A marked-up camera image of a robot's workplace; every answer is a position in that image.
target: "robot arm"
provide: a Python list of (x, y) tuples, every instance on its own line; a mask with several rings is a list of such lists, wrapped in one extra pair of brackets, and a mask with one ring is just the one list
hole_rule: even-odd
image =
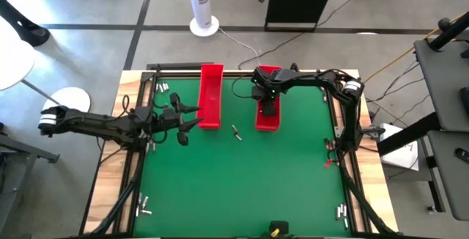
[(188, 145), (185, 133), (202, 119), (184, 122), (182, 114), (197, 111), (199, 107), (183, 105), (176, 93), (171, 93), (170, 102), (172, 108), (164, 107), (163, 113), (159, 115), (153, 112), (153, 106), (145, 106), (130, 111), (125, 110), (122, 114), (128, 115), (121, 114), (118, 117), (83, 113), (65, 106), (55, 106), (41, 112), (38, 128), (42, 135), (49, 137), (58, 133), (74, 132), (114, 140), (127, 150), (143, 149), (147, 143), (152, 142), (151, 136), (154, 133), (178, 128), (178, 142), (181, 145)]
[(287, 93), (296, 86), (313, 86), (325, 88), (345, 108), (344, 130), (338, 140), (338, 150), (342, 152), (358, 149), (362, 137), (359, 123), (359, 104), (364, 84), (340, 70), (326, 70), (316, 73), (299, 73), (292, 69), (274, 70), (271, 74), (257, 67), (251, 81), (252, 98), (262, 104), (264, 115), (275, 115), (273, 102), (280, 93)]

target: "gray floor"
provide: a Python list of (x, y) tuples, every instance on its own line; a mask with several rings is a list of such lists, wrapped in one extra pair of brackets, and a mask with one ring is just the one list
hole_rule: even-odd
[[(54, 24), (129, 24), (137, 22), (143, 0), (10, 0), (21, 12), (38, 23)], [(329, 0), (322, 16), (345, 0)], [(213, 14), (222, 26), (261, 26), (267, 2), (257, 0), (212, 0)], [(432, 29), (442, 17), (467, 11), (467, 0), (352, 0), (323, 27)], [(187, 25), (192, 19), (189, 0), (151, 0), (146, 25)], [(295, 33), (230, 32), (259, 53), (287, 40)], [(92, 112), (109, 114), (114, 104), (120, 73), (125, 63), (133, 31), (53, 30), (53, 37), (38, 47), (38, 59), (28, 75), (30, 82), (54, 92), (62, 87), (84, 88), (92, 99)], [(261, 58), (262, 64), (288, 66), (297, 62), (302, 68), (353, 68), (367, 77), (409, 48), (417, 35), (304, 34), (278, 51)], [(143, 31), (133, 70), (159, 62), (219, 62), (234, 69), (253, 52), (216, 34), (201, 39), (189, 32)], [(412, 61), (414, 55), (381, 73), (366, 85), (368, 98), (376, 98)], [(255, 66), (248, 63), (245, 68)], [(421, 77), (417, 68), (396, 85)], [(392, 114), (402, 115), (428, 94), (423, 82), (409, 86), (380, 101)], [(34, 168), (23, 204), (13, 216), (7, 234), (30, 232), (34, 238), (75, 235), (88, 197), (97, 165), (95, 139), (73, 133), (39, 135), (37, 121), (44, 99), (22, 84), (0, 92), (0, 121), (15, 139), (61, 154), (51, 165), (40, 161)], [(431, 112), (430, 100), (417, 106), (402, 120), (411, 123)], [(375, 123), (392, 122), (384, 111)], [(429, 215), (432, 204), (425, 183), (389, 182), (399, 230), (407, 235), (434, 238), (466, 238), (469, 224), (452, 218), (451, 213)]]

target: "red container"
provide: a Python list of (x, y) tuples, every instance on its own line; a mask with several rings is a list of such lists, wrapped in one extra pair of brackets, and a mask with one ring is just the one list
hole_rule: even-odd
[(204, 118), (199, 127), (203, 129), (220, 128), (221, 120), (221, 82), (222, 64), (202, 64), (200, 75), (199, 107), (197, 118)]
[[(266, 66), (261, 65), (262, 68), (267, 73), (272, 73), (274, 70), (279, 70), (281, 67), (279, 66)], [(276, 109), (276, 115), (273, 116), (265, 116), (262, 114), (262, 104), (258, 101), (257, 102), (257, 110), (256, 110), (256, 130), (264, 130), (264, 131), (276, 131), (280, 126), (280, 96), (276, 98), (273, 103)]]

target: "white tower fan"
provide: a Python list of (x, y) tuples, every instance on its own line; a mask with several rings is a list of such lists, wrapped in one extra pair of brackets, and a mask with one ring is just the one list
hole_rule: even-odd
[(210, 10), (210, 0), (191, 0), (194, 18), (189, 27), (199, 37), (209, 37), (218, 31), (220, 23)]

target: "green mat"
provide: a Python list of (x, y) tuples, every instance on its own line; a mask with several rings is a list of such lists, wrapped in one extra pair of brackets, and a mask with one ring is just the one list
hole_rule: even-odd
[[(336, 221), (344, 202), (339, 168), (325, 168), (324, 138), (332, 139), (328, 104), (318, 88), (298, 87), (281, 96), (281, 125), (274, 133), (254, 129), (256, 103), (231, 93), (223, 81), (221, 128), (194, 128), (189, 145), (168, 133), (149, 151), (141, 192), (152, 215), (136, 219), (137, 237), (249, 237), (266, 232), (270, 221), (288, 221), (294, 235), (350, 235)], [(166, 79), (181, 101), (196, 106), (199, 79)], [(252, 83), (235, 90), (248, 95)], [(169, 102), (169, 92), (156, 103)], [(185, 120), (195, 118), (186, 114)], [(235, 125), (239, 141), (233, 135)], [(162, 133), (155, 135), (161, 139)]]

